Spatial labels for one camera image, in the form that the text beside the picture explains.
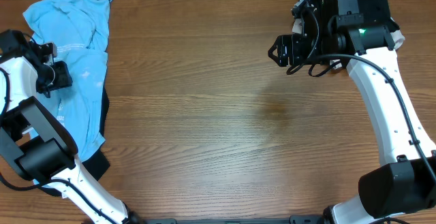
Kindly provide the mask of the light blue printed t-shirt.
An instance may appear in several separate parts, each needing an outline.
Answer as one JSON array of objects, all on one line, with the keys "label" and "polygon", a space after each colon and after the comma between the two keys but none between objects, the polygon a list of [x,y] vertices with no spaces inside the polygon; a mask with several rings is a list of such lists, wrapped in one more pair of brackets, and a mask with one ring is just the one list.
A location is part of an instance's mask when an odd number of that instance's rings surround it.
[{"label": "light blue printed t-shirt", "polygon": [[70,87],[38,99],[69,131],[81,161],[106,141],[100,131],[112,0],[41,0],[23,14],[33,38],[57,47],[56,62],[67,64]]}]

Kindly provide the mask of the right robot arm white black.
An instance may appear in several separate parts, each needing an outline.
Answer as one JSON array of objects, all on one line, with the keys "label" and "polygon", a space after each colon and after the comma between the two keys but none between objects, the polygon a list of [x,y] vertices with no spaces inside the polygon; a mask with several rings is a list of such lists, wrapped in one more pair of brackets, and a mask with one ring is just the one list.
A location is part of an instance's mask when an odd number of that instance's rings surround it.
[{"label": "right robot arm white black", "polygon": [[435,143],[403,83],[388,0],[299,0],[299,31],[280,35],[269,57],[288,74],[321,65],[345,69],[360,91],[379,149],[380,166],[362,176],[358,194],[321,215],[292,223],[399,223],[401,215],[435,207]]}]

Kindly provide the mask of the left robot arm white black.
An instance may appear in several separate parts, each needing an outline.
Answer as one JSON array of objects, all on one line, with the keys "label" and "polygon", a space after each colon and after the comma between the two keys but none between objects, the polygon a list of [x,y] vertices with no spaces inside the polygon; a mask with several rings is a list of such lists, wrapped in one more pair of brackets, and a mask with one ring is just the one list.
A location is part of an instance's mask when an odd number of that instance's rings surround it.
[{"label": "left robot arm white black", "polygon": [[55,189],[94,223],[143,223],[87,171],[73,137],[37,100],[37,94],[50,97],[72,85],[56,55],[54,43],[38,44],[17,30],[1,33],[1,157],[32,185],[1,182],[15,191]]}]

